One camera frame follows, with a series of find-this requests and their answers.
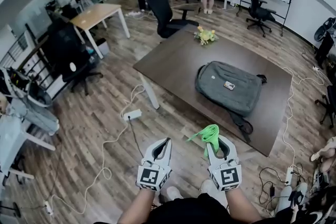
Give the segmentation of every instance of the green strap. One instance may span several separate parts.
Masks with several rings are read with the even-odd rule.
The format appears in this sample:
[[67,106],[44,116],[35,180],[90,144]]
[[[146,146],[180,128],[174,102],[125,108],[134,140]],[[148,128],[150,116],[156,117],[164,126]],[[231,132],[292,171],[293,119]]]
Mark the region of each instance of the green strap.
[[[206,128],[204,128],[203,130],[201,130],[199,133],[194,134],[192,137],[190,137],[188,141],[191,141],[192,139],[194,139],[195,137],[197,137],[198,135],[202,135],[202,141],[205,143],[211,143],[214,146],[215,151],[217,152],[219,149],[219,142],[218,142],[218,135],[219,135],[219,127],[217,124],[211,124],[209,126],[207,126]],[[204,150],[204,156],[207,157],[208,156],[208,151],[205,147]]]

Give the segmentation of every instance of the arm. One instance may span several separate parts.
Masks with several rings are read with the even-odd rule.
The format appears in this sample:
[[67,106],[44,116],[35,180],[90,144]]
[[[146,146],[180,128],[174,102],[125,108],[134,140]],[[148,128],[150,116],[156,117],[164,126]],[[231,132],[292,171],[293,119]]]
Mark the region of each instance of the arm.
[[254,223],[261,220],[259,212],[246,198],[241,188],[229,190],[225,195],[233,219],[244,223]]
[[131,206],[121,215],[118,224],[141,224],[147,221],[151,212],[155,192],[141,189]]

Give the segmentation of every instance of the extension cord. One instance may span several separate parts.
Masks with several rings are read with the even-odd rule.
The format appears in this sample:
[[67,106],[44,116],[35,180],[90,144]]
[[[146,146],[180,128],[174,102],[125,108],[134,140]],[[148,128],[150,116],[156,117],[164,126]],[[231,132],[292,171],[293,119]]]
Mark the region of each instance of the extension cord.
[[[133,93],[134,93],[134,91],[136,90],[137,87],[143,87],[143,85],[142,85],[142,84],[138,84],[138,85],[136,85],[136,86],[133,88],[133,90],[132,90],[132,92],[131,92],[131,101],[125,100],[128,104],[121,110],[121,112],[120,112],[120,114],[119,114],[119,116],[120,116],[121,119],[123,119],[123,117],[124,117],[124,114],[123,114],[124,111],[125,111],[125,110],[126,110],[132,103],[133,103],[134,98],[135,98],[138,94],[140,94],[140,93],[142,93],[142,92],[145,91],[145,89],[143,89],[143,90],[137,92],[137,93],[133,96]],[[56,194],[53,194],[52,197],[50,198],[50,206],[47,207],[47,212],[48,212],[48,213],[51,212],[51,214],[49,214],[49,215],[50,215],[50,222],[52,222],[52,221],[51,221],[51,217],[52,217],[52,215],[54,214],[54,204],[53,204],[53,199],[54,199],[54,198],[57,198],[57,199],[59,199],[60,201],[62,201],[63,204],[65,204],[67,207],[69,207],[72,211],[76,212],[77,214],[79,214],[79,215],[83,215],[83,214],[85,213],[86,208],[87,208],[87,205],[88,205],[88,201],[87,201],[87,193],[88,193],[88,190],[89,190],[89,189],[96,183],[96,181],[97,181],[99,175],[100,175],[101,173],[103,173],[103,176],[104,176],[104,178],[105,178],[106,180],[110,180],[110,179],[112,178],[112,171],[111,171],[111,169],[105,167],[104,145],[107,144],[107,143],[114,143],[114,142],[117,142],[117,141],[119,140],[120,136],[124,133],[124,131],[126,131],[126,129],[127,129],[128,126],[129,126],[129,122],[128,122],[128,121],[125,121],[125,123],[126,123],[126,125],[125,125],[124,129],[118,134],[118,136],[117,136],[117,138],[116,138],[115,140],[104,141],[104,142],[102,143],[102,145],[101,145],[101,152],[102,152],[102,159],[103,159],[103,161],[102,161],[102,168],[101,168],[101,170],[98,172],[98,174],[96,175],[96,177],[95,177],[95,179],[93,180],[92,184],[91,184],[90,186],[88,186],[88,187],[86,188],[85,192],[84,192],[84,201],[85,201],[85,205],[84,205],[83,211],[82,211],[82,212],[77,211],[77,210],[76,210],[75,208],[73,208],[71,205],[67,204],[62,198],[58,197]],[[108,177],[107,177],[106,174],[105,174],[105,170],[107,170],[107,171],[109,172],[109,176],[108,176]]]

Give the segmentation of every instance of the light wooden desk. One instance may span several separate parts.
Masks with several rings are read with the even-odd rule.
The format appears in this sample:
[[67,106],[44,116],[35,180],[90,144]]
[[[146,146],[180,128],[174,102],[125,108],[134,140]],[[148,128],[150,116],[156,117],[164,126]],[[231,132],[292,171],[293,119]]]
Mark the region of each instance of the light wooden desk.
[[122,28],[125,31],[125,34],[127,38],[130,38],[130,32],[128,31],[124,15],[121,11],[120,5],[115,4],[95,4],[91,7],[88,7],[84,12],[77,15],[75,18],[73,18],[70,22],[73,23],[73,26],[75,28],[75,31],[77,35],[79,36],[80,40],[84,44],[84,39],[82,35],[80,34],[77,27],[84,30],[85,34],[88,36],[93,48],[96,50],[98,56],[102,59],[103,54],[100,52],[95,40],[91,36],[90,29],[99,24],[100,22],[103,23],[104,27],[107,28],[105,19],[112,16],[114,13],[118,12],[120,22],[122,24]]

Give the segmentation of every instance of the trash bin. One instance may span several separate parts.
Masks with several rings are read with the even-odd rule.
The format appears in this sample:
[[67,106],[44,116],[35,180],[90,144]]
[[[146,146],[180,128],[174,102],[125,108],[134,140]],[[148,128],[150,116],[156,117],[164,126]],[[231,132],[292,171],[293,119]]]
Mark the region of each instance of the trash bin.
[[96,44],[101,52],[101,54],[106,55],[110,52],[109,45],[107,45],[107,41],[104,38],[101,38],[96,41]]

